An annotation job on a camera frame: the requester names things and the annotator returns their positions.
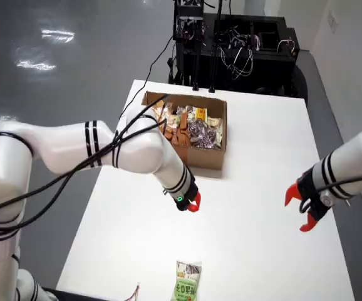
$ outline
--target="open cardboard box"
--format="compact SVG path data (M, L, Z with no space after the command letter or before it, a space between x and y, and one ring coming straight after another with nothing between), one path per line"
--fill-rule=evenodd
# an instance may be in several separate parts
M142 105L149 105L165 93L146 92ZM223 138L221 149L204 149L194 146L173 145L181 160L188 166L209 169L222 169L225 147L227 146L227 102L216 98L193 95L168 95L168 102L175 106L191 105L198 108L207 108L207 115L213 118L222 118Z

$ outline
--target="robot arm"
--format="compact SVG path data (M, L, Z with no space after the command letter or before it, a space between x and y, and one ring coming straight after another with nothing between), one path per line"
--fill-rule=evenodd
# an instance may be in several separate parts
M362 192L362 133L313 165L286 193L287 206L292 198L301 200L299 211L308 211L308 223L301 231L313 229L316 223L339 200Z
M102 121L63 127L0 123L0 300L14 300L18 264L13 258L19 257L18 226L24 216L23 195L28 191L35 158L41 158L46 167L61 174L62 179L79 166L88 169L114 165L130 172L152 173L179 210L199 209L200 194L194 176L160 133L153 110L143 111L142 114L141 107L128 111L126 131L118 136L122 142L114 149L111 144L118 137ZM82 163L91 157L95 160L88 161L89 166ZM7 199L15 198L20 201L1 206ZM48 299L40 293L35 300Z
M164 191L171 195L179 210L197 211L200 194L194 176L158 127L138 133L157 125L152 109L134 120L140 112L140 107L129 110L126 123L130 127L123 135L124 142L90 162L87 168L114 165L130 172L152 173ZM63 127L0 123L0 204L27 192L34 157L40 157L52 172L65 174L101 151L114 138L115 134L101 121ZM21 220L23 208L24 201L20 201L0 209L0 224Z

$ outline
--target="concrete floor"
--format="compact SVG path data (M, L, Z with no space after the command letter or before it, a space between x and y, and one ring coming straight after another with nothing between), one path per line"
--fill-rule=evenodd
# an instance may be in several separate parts
M97 119L115 129L133 79L146 77L172 34L172 5L168 0L0 0L0 118L38 125ZM61 33L43 36L44 29ZM170 52L150 80L167 81ZM300 52L298 65L308 81L308 112L323 157L342 139L313 57ZM23 231L21 266L44 286L56 286L97 175L77 174L45 216ZM30 189L52 177L36 162ZM26 217L53 193L29 199ZM354 294L362 300L361 198L351 209L335 207L334 215Z

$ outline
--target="white table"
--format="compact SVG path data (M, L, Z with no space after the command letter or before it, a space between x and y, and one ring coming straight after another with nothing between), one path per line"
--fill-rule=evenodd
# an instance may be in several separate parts
M332 211L302 233L298 200L284 207L286 189L319 160L304 101L152 82L146 90L227 101L223 170L193 169L202 195L193 214L153 176L104 167L57 289L123 300L140 282L139 301L168 301L185 260L202 261L203 301L354 300Z

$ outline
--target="white wall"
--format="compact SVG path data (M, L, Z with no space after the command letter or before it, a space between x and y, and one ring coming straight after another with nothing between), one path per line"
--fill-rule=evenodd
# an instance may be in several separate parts
M280 10L281 0L266 0L264 3L264 14L266 16L277 17Z
M334 34L327 21L329 10L338 22ZM329 1L312 54L347 141L362 131L362 0Z
M285 17L295 28L301 49L312 50L327 0L266 0L266 16Z

